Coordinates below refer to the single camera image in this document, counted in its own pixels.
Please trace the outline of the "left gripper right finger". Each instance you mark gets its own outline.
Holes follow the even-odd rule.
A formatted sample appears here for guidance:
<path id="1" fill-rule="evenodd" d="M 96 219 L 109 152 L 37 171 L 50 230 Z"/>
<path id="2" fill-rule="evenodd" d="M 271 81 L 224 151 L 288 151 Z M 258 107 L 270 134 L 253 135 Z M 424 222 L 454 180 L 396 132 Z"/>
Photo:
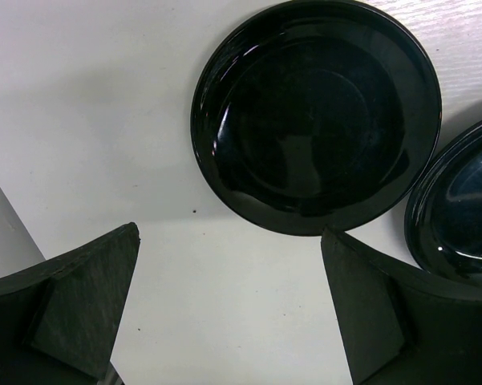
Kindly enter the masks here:
<path id="1" fill-rule="evenodd" d="M 324 229 L 322 259 L 355 384 L 482 384 L 482 288 Z"/>

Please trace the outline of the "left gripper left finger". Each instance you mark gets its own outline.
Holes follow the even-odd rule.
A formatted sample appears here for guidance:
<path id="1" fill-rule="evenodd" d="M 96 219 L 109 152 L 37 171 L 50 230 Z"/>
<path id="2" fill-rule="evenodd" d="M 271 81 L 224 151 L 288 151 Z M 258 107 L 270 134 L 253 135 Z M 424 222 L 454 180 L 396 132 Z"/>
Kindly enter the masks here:
<path id="1" fill-rule="evenodd" d="M 0 384 L 98 384 L 140 249 L 135 223 L 0 278 Z"/>

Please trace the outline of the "black plate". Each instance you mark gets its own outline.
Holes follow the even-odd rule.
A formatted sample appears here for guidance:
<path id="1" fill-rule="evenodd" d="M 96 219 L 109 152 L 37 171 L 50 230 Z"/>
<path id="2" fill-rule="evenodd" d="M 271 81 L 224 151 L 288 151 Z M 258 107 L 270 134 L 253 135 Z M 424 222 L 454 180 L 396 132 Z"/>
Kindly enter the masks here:
<path id="1" fill-rule="evenodd" d="M 420 268 L 482 287 L 482 120 L 429 164 L 407 202 L 404 232 Z"/>
<path id="2" fill-rule="evenodd" d="M 351 230 L 422 176 L 442 120 L 419 40 L 357 1 L 288 1 L 221 41 L 192 98 L 190 137 L 209 187 L 276 233 Z"/>

